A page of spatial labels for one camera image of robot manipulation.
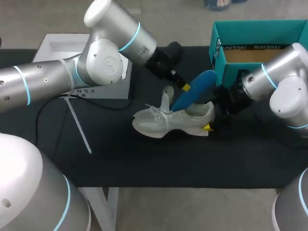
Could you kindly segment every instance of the white box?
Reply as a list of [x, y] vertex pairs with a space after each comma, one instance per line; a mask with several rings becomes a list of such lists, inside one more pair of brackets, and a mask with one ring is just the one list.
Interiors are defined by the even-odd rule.
[[[33, 62], [65, 59], [83, 51], [89, 34], [47, 34]], [[115, 84], [74, 90], [75, 95], [90, 99], [128, 99], [132, 63], [123, 55], [123, 74]]]

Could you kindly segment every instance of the table leg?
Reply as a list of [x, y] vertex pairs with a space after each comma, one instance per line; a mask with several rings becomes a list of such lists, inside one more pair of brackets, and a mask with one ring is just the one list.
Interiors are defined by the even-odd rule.
[[116, 231], [115, 214], [109, 207], [102, 188], [82, 188], [103, 231]]
[[109, 188], [107, 203], [111, 210], [111, 215], [116, 223], [117, 203], [119, 199], [119, 188]]

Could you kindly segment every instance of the gray floor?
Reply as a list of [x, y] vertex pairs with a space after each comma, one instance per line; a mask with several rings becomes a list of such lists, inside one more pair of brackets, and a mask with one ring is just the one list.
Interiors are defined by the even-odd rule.
[[[3, 48], [38, 48], [47, 33], [87, 33], [92, 0], [2, 0]], [[202, 0], [118, 0], [160, 46], [208, 45], [215, 20], [307, 18], [307, 0], [248, 0], [225, 12]], [[119, 231], [272, 231], [275, 190], [135, 189], [120, 192]]]

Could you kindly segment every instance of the white sneaker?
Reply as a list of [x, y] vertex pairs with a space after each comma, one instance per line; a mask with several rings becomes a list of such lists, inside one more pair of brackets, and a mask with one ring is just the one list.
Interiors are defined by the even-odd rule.
[[172, 112], [174, 90], [171, 86], [164, 88], [160, 108], [150, 106], [134, 115], [133, 127], [141, 134], [153, 138], [162, 138], [168, 132], [180, 129], [194, 136], [208, 136], [203, 127], [214, 121], [215, 110], [212, 102], [192, 104], [185, 110]]

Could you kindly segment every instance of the robotic arm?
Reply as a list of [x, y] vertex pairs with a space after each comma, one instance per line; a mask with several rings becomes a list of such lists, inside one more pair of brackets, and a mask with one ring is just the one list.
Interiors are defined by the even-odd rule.
[[270, 108], [288, 127], [308, 136], [308, 51], [299, 43], [286, 48], [229, 89], [218, 87], [215, 101], [223, 111], [237, 113], [253, 101], [270, 97]]
[[178, 87], [189, 88], [174, 71], [181, 46], [173, 42], [166, 50], [157, 48], [152, 35], [116, 2], [95, 0], [84, 23], [90, 37], [81, 54], [0, 70], [0, 113], [70, 90], [116, 83], [123, 72], [119, 53]]

